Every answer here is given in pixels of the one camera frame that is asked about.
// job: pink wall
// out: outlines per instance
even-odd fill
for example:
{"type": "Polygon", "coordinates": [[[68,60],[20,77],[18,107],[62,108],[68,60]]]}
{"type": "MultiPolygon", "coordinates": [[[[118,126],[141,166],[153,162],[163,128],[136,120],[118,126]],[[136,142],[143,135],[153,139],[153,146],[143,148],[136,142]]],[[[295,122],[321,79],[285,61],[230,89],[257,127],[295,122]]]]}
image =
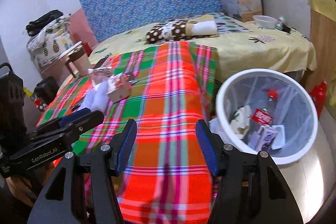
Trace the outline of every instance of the pink wall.
{"type": "Polygon", "coordinates": [[[70,20],[69,31],[74,42],[87,42],[91,48],[97,44],[96,37],[89,26],[83,9],[79,9],[73,13],[70,16],[70,20]]]}

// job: plaid cloth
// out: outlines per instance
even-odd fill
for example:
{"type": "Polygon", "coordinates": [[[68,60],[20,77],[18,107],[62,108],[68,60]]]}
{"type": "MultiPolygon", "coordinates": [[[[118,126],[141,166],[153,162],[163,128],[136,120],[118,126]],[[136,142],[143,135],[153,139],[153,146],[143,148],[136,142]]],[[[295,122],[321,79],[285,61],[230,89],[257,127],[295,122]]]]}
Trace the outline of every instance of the plaid cloth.
{"type": "MultiPolygon", "coordinates": [[[[137,138],[117,191],[125,220],[134,223],[206,223],[211,176],[195,135],[208,120],[217,52],[189,42],[170,42],[110,57],[114,73],[133,70],[139,82],[131,96],[110,103],[104,122],[75,143],[79,155],[109,143],[128,119],[137,138]]],[[[88,77],[73,80],[45,112],[41,122],[68,114],[91,88],[88,77]]],[[[90,178],[85,178],[90,196],[90,178]]]]}

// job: white bed headboard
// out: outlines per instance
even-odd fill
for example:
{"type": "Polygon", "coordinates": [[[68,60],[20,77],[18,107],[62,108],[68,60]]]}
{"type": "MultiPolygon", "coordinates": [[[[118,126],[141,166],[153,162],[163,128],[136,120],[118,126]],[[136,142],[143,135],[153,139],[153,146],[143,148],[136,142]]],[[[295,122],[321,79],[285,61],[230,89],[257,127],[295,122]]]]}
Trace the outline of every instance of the white bed headboard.
{"type": "Polygon", "coordinates": [[[262,0],[264,15],[278,19],[284,16],[289,27],[310,36],[309,0],[262,0]]]}

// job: black backpack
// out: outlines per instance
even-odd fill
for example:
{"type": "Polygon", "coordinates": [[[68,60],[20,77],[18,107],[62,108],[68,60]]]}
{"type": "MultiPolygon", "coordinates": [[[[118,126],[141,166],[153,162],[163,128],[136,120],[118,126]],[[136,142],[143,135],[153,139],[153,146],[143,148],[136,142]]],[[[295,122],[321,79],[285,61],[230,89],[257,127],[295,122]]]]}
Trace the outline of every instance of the black backpack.
{"type": "Polygon", "coordinates": [[[41,16],[39,19],[29,22],[29,24],[26,26],[28,35],[30,37],[34,37],[40,32],[40,30],[43,29],[43,27],[48,25],[53,20],[61,17],[62,15],[63,13],[60,12],[59,10],[52,10],[46,13],[45,15],[41,16]]]}

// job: polka dot pillow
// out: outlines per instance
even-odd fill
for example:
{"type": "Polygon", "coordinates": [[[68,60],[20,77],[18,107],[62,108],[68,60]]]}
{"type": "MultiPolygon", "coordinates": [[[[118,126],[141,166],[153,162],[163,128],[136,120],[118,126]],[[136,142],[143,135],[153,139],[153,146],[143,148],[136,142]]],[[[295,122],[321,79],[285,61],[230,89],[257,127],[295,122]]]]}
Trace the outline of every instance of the polka dot pillow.
{"type": "Polygon", "coordinates": [[[190,19],[173,19],[167,23],[155,25],[146,34],[148,43],[158,41],[187,40],[194,38],[218,36],[215,18],[212,15],[203,15],[190,19]]]}

